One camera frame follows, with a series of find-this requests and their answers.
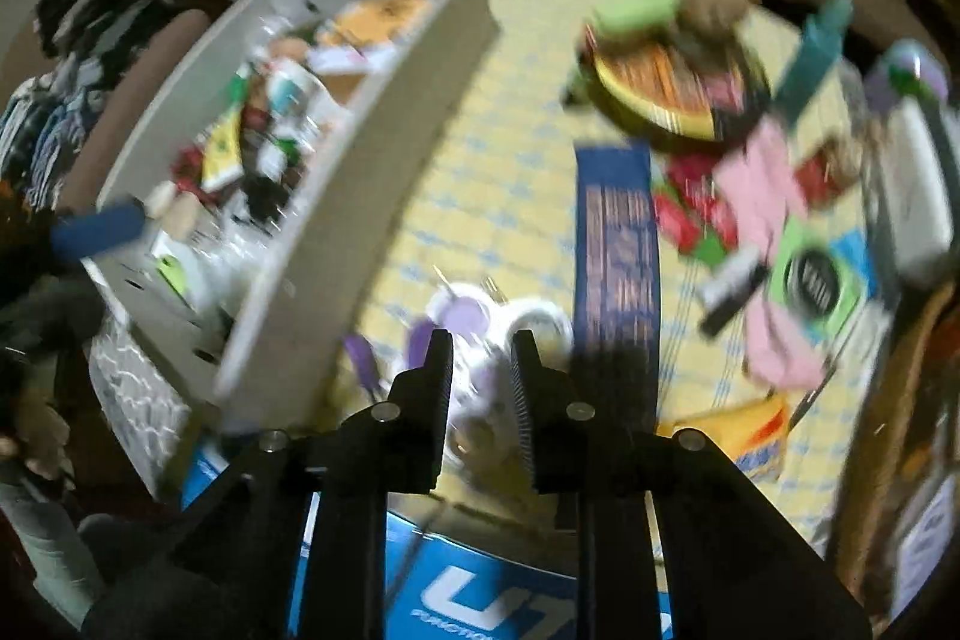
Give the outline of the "blue long box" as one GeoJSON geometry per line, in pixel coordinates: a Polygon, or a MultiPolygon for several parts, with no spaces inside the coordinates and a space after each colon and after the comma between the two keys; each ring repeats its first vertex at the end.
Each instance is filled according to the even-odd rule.
{"type": "Polygon", "coordinates": [[[576,149],[574,375],[617,424],[656,429],[659,237],[644,145],[576,149]]]}

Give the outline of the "purple items plastic bag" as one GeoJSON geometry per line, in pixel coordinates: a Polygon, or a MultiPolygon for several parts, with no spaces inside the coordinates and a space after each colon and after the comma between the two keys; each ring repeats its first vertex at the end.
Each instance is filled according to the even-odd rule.
{"type": "Polygon", "coordinates": [[[563,369],[573,349],[573,325],[547,299],[503,296],[494,282],[443,280],[418,319],[404,325],[402,351],[382,364],[366,336],[343,338],[355,377],[374,401],[392,381],[425,362],[434,331],[452,336],[452,380],[444,461],[455,471],[480,474],[498,468],[517,448],[509,401],[512,338],[530,331],[544,364],[563,369]]]}

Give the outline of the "black white marker pen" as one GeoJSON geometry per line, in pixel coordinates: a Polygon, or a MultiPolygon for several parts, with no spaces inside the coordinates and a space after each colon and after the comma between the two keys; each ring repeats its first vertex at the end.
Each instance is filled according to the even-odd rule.
{"type": "Polygon", "coordinates": [[[770,275],[765,257],[755,245],[742,245],[729,255],[713,276],[698,286],[697,298],[703,308],[698,330],[713,339],[726,328],[770,275]]]}

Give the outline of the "yellow checked tablecloth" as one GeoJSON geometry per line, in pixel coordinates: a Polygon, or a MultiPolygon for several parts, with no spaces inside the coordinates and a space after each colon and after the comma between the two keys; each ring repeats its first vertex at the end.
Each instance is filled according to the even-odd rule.
{"type": "MultiPolygon", "coordinates": [[[[540,296],[573,314],[574,146],[623,145],[594,112],[566,112],[560,92],[587,15],[615,0],[490,0],[500,35],[444,128],[359,314],[382,364],[404,354],[407,328],[451,283],[491,278],[508,299],[540,296]]],[[[732,408],[766,395],[743,365],[739,317],[715,341],[698,333],[706,268],[661,242],[661,399],[665,419],[732,408]]],[[[869,370],[838,370],[788,437],[776,479],[761,492],[820,554],[827,549],[844,461],[869,370]]],[[[551,530],[553,502],[529,489],[519,463],[506,487],[473,486],[444,466],[434,497],[460,515],[551,530]]],[[[451,520],[454,512],[444,513],[451,520]]]]}

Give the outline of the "green handled brush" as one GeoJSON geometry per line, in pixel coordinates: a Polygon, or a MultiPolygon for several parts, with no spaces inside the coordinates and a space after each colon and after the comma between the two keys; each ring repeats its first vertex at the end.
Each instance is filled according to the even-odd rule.
{"type": "Polygon", "coordinates": [[[592,26],[601,37],[625,37],[672,23],[680,0],[608,0],[594,8],[592,26]]]}

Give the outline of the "blue cardboard box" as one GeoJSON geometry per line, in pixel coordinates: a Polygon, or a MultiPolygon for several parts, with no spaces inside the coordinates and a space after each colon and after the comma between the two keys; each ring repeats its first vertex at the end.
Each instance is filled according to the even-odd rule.
{"type": "Polygon", "coordinates": [[[386,518],[389,638],[573,638],[576,581],[386,518]]]}

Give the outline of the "yellow snack packet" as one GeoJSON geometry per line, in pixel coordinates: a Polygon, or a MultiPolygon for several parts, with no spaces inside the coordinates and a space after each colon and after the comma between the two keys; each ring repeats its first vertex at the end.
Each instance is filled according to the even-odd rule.
{"type": "Polygon", "coordinates": [[[715,409],[658,425],[661,437],[695,429],[713,442],[750,479],[778,479],[788,445],[791,409],[773,393],[734,408],[715,409]]]}

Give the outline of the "pink cloth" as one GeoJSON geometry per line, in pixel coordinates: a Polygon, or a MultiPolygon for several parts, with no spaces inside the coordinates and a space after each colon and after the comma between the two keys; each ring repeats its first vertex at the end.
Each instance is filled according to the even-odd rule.
{"type": "MultiPolygon", "coordinates": [[[[774,262],[789,218],[807,216],[778,120],[765,115],[742,148],[716,164],[713,181],[732,209],[739,244],[755,247],[763,263],[774,262]]],[[[745,304],[743,323],[750,377],[778,390],[814,390],[822,383],[822,357],[784,305],[757,291],[745,304]]]]}

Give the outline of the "teal bottle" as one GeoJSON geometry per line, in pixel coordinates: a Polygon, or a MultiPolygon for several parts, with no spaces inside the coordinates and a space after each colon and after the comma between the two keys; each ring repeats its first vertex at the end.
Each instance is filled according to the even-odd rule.
{"type": "Polygon", "coordinates": [[[799,44],[771,101],[771,110],[789,130],[797,125],[843,55],[844,37],[853,14],[853,0],[825,0],[805,21],[799,44]]]}

